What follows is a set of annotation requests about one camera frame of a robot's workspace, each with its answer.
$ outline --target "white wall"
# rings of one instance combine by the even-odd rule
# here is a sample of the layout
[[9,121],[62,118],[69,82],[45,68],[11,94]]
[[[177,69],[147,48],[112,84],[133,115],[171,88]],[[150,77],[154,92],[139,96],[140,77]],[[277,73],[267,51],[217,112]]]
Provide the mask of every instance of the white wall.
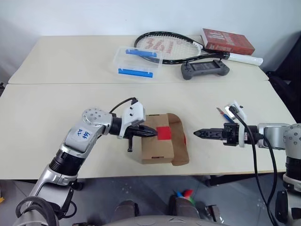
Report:
[[0,81],[8,81],[43,35],[244,34],[275,70],[301,30],[300,0],[0,0]]

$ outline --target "tennis racket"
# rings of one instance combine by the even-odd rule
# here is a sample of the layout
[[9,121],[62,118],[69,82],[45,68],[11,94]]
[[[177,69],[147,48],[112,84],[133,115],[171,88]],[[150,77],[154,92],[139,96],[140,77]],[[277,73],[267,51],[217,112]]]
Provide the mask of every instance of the tennis racket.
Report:
[[[148,32],[139,36],[134,47],[160,50],[163,54],[163,64],[175,65],[205,58],[219,58],[260,66],[262,58],[235,53],[219,52],[205,49],[204,46],[184,35],[173,32]],[[144,59],[159,62],[159,59],[143,56]]]

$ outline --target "racket strings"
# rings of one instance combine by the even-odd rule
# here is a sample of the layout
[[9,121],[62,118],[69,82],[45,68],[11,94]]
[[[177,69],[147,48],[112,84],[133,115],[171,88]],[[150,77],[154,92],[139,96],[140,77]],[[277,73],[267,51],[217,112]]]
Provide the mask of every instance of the racket strings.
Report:
[[142,38],[137,43],[138,48],[160,50],[163,59],[178,60],[200,55],[197,46],[185,39],[173,35],[150,35]]

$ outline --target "red book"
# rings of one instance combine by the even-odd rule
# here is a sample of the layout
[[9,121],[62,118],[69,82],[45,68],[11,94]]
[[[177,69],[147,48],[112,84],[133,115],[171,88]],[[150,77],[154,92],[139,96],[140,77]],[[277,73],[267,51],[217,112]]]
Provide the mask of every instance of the red book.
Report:
[[248,39],[241,34],[203,28],[201,36],[207,49],[244,55],[251,55],[255,51]]

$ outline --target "clear plastic box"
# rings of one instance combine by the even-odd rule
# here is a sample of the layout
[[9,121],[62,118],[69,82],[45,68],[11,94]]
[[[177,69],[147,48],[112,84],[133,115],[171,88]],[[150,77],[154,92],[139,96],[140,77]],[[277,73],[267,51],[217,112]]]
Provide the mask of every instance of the clear plastic box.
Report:
[[119,74],[152,78],[162,66],[162,52],[134,47],[120,47],[114,57]]

